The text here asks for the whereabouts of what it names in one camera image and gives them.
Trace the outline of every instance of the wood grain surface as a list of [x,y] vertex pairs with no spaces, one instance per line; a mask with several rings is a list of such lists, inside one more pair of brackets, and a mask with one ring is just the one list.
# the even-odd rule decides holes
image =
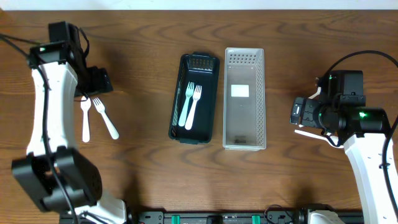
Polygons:
[[[88,65],[105,67],[111,77],[114,92],[100,98],[120,138],[111,139],[91,108],[91,141],[83,143],[79,103],[75,136],[81,153],[98,167],[104,188],[136,210],[261,211],[273,203],[361,208],[344,152],[294,134],[289,115],[294,98],[312,95],[315,77],[339,58],[359,50],[398,58],[396,11],[0,12],[0,32],[46,42],[47,24],[56,21],[85,30],[91,44]],[[223,149],[227,47],[265,50],[263,151]],[[213,139],[196,146],[167,135],[180,56],[194,51],[221,60]],[[390,61],[360,55],[337,68],[362,70],[367,105],[384,108],[392,122],[398,69]],[[25,154],[33,115],[34,85],[26,61],[0,42],[0,223],[57,222],[56,213],[38,211],[11,174],[11,161]]]

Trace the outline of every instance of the green tape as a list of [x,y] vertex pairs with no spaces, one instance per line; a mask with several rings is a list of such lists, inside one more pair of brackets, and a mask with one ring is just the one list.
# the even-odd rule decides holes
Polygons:
[[261,224],[261,219],[259,215],[253,215],[251,217],[251,220],[253,222],[253,224]]
[[180,216],[172,215],[172,224],[180,224]]

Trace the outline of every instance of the white wall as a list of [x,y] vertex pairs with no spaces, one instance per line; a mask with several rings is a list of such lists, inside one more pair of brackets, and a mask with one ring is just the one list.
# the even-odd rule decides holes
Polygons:
[[398,0],[0,0],[3,10],[398,9]]

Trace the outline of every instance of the white plastic utensil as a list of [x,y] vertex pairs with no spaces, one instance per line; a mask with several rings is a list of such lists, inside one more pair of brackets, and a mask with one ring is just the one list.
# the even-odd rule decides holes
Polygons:
[[95,98],[93,100],[95,108],[97,111],[102,115],[102,118],[105,121],[106,127],[108,128],[109,133],[111,134],[111,137],[113,139],[118,139],[119,138],[119,133],[116,130],[116,128],[113,126],[111,120],[108,118],[108,115],[105,113],[105,106],[102,104],[101,100],[99,98]]
[[186,120],[187,120],[189,99],[193,95],[193,87],[194,86],[195,86],[195,84],[193,82],[188,82],[187,90],[185,91],[185,103],[184,103],[184,106],[182,108],[180,119],[178,121],[178,125],[180,127],[183,127],[185,125]]
[[81,139],[83,142],[90,141],[90,126],[88,125],[88,110],[91,107],[90,98],[86,99],[85,96],[81,98],[80,103],[81,110],[83,110],[83,135]]
[[193,92],[193,97],[192,97],[193,103],[192,103],[191,110],[189,111],[187,123],[185,123],[186,130],[191,130],[191,128],[192,128],[193,117],[195,115],[195,110],[197,107],[198,100],[200,99],[200,95],[201,95],[201,85],[197,85],[197,87],[195,88],[195,91]]

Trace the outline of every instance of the fork handle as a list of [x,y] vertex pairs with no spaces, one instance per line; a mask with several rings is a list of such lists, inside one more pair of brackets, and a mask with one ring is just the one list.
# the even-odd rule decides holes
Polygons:
[[178,125],[179,125],[180,127],[184,127],[185,122],[186,122],[186,120],[187,120],[189,99],[190,99],[190,97],[186,97],[186,98],[185,98],[185,103],[184,103],[184,106],[183,106],[183,108],[182,108],[182,112],[181,112],[181,115],[180,115],[180,119],[179,119],[179,121],[178,121]]
[[106,127],[108,128],[109,133],[111,134],[111,137],[113,139],[118,139],[119,138],[119,133],[116,130],[116,128],[113,126],[111,120],[108,118],[108,115],[106,115],[105,112],[101,113],[102,117],[104,118]]
[[83,111],[83,142],[90,140],[90,126],[88,125],[88,110]]
[[193,100],[191,110],[189,111],[188,119],[187,122],[185,123],[185,129],[186,130],[191,130],[192,124],[193,124],[193,117],[195,115],[195,110],[197,108],[197,100]]

